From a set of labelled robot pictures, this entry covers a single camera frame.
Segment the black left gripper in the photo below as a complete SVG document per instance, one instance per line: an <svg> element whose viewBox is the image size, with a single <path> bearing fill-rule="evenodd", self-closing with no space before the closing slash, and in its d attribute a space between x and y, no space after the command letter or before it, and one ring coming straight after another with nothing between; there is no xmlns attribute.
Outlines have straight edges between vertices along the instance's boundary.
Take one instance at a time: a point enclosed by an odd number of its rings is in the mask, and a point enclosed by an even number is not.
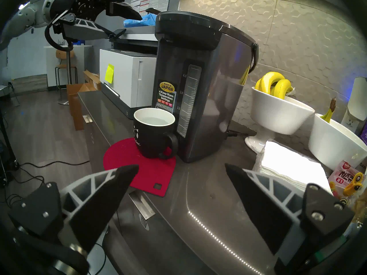
<svg viewBox="0 0 367 275"><path fill-rule="evenodd" d="M72 14L60 16L65 10ZM108 0L54 0L50 6L50 18L54 19L52 22L54 33L62 34L65 40L71 42L118 39L125 34L125 28L112 32L94 23L103 10L106 10L107 16L142 20L139 12L128 4L108 3Z"/></svg>

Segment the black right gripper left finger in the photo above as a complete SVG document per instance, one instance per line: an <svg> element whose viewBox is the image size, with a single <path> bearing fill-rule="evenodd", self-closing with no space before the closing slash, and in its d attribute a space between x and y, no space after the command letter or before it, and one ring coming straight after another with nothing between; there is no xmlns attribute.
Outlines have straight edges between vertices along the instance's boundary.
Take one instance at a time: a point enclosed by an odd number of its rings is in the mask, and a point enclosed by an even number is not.
<svg viewBox="0 0 367 275"><path fill-rule="evenodd" d="M48 182L9 211L16 239L42 253L89 253L139 171L139 165L90 174L59 189Z"/></svg>

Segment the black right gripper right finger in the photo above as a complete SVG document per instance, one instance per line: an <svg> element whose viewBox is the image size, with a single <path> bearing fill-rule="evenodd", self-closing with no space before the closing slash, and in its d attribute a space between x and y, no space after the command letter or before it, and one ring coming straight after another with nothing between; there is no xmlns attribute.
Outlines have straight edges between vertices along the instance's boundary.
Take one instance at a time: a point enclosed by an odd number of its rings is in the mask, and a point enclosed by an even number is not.
<svg viewBox="0 0 367 275"><path fill-rule="evenodd" d="M289 181L225 163L241 202L276 267L313 267L315 254L340 238L354 212L319 184Z"/></svg>

